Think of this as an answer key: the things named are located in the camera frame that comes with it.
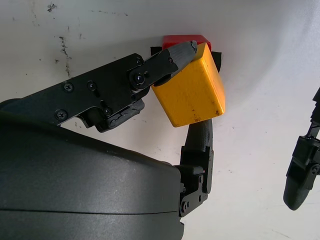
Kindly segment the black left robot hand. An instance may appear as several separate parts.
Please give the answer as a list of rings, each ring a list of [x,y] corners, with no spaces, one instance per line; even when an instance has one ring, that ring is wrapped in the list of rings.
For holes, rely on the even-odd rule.
[[[306,135],[297,139],[290,165],[286,173],[283,201],[292,211],[297,210],[313,189],[320,175],[320,92],[313,101],[315,108],[310,117],[310,127]]]

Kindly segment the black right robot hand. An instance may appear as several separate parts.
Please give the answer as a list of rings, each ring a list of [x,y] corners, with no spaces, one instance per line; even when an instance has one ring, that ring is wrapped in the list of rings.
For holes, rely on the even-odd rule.
[[[0,104],[3,240],[180,240],[181,218],[211,191],[211,120],[191,124],[179,165],[61,127],[79,118],[104,133],[144,108],[151,86],[185,69],[186,41],[149,59],[134,53]]]

